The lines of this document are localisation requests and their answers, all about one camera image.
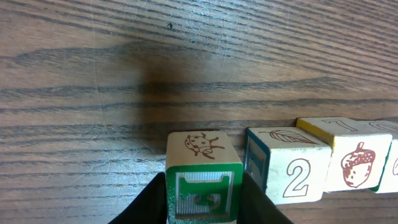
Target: wooden surface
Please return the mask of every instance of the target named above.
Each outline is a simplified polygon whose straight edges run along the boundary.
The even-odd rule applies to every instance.
[[[397,0],[0,1],[0,223],[107,223],[171,131],[398,121]],[[398,194],[280,206],[397,223]]]

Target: green block face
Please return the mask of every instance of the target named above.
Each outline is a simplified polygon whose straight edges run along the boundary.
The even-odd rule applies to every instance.
[[[235,220],[242,176],[240,163],[169,167],[166,170],[169,223]]]

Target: block with acorn drawing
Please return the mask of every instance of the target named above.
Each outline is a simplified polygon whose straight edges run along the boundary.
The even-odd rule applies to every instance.
[[[167,141],[169,223],[236,219],[243,165],[222,131],[171,133]]]
[[[248,128],[247,132],[245,171],[274,204],[321,199],[330,146],[293,127]]]
[[[361,128],[392,134],[390,151],[384,164],[379,185],[371,188],[375,193],[398,192],[398,124],[390,121],[357,121]]]
[[[355,190],[379,183],[392,136],[342,117],[299,118],[296,127],[328,143],[332,155],[324,191]]]

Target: ladybug drawing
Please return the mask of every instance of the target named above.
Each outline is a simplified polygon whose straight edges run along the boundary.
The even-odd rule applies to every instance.
[[[214,157],[209,156],[209,154],[213,153],[214,148],[225,149],[223,146],[212,145],[212,142],[216,140],[218,140],[218,137],[210,140],[207,139],[205,133],[201,133],[201,136],[188,135],[185,140],[185,146],[192,150],[195,153],[195,156],[197,156],[200,152],[205,157],[214,159]]]

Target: leaf drawing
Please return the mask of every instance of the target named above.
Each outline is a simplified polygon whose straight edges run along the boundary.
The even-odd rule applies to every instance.
[[[306,137],[302,136],[301,134],[297,134],[293,131],[287,130],[274,130],[271,132],[267,131],[260,131],[259,133],[269,133],[269,136],[276,140],[284,141],[284,142],[302,142],[302,143],[310,143],[310,144],[318,144],[315,143]]]

